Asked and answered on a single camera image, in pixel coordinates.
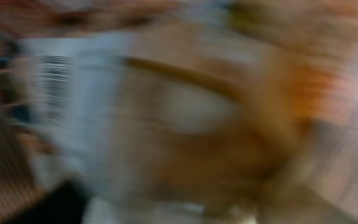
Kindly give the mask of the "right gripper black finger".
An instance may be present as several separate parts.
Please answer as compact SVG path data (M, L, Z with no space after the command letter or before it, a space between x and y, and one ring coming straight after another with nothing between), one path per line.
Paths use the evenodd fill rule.
M7 224L81 224L87 203L82 190L65 182Z

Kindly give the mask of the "beige mushroom pouch brown label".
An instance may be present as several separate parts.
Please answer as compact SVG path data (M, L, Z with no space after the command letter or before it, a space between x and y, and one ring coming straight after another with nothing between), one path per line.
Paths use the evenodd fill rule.
M318 192L358 104L358 1L117 1L21 39L52 156L108 223L358 223Z

